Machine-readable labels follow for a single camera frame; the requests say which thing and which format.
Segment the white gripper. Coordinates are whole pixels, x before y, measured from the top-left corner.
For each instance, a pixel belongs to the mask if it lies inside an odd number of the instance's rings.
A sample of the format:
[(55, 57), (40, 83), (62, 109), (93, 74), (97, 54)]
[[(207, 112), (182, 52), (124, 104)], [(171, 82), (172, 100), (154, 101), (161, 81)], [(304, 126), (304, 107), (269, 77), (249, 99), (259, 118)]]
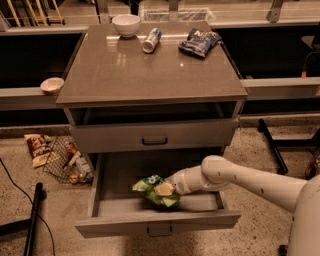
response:
[(171, 196), (174, 191), (180, 195), (186, 195), (196, 191), (206, 191), (209, 188), (208, 179), (202, 173), (200, 166), (177, 171), (166, 181), (154, 187), (158, 196)]

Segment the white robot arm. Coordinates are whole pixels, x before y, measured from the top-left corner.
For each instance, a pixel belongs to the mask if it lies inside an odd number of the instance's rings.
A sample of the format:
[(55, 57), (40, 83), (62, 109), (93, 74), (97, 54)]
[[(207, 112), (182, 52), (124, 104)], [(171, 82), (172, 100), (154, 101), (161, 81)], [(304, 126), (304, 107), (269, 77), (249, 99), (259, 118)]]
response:
[(320, 176), (302, 180), (234, 164), (211, 155), (157, 185), (160, 196), (216, 191), (236, 184), (293, 214), (287, 256), (320, 256)]

